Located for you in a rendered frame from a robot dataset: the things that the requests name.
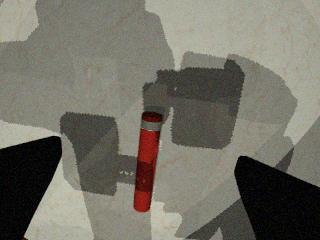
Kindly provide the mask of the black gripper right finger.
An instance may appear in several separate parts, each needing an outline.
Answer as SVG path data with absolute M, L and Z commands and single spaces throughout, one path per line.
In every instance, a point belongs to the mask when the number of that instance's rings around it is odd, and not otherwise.
M 241 155 L 233 175 L 257 240 L 320 240 L 319 187 Z

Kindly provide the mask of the red peg with white band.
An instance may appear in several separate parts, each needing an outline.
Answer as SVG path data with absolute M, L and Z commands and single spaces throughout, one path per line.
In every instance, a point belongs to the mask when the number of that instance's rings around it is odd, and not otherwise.
M 151 207 L 161 129 L 163 129 L 163 115 L 155 112 L 143 113 L 136 165 L 135 199 L 133 199 L 133 209 L 139 212 L 149 211 Z

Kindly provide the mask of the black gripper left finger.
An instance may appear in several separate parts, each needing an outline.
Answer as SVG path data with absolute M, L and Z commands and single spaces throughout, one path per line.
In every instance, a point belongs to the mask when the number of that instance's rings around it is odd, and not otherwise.
M 0 240 L 23 240 L 61 155 L 60 136 L 0 148 Z

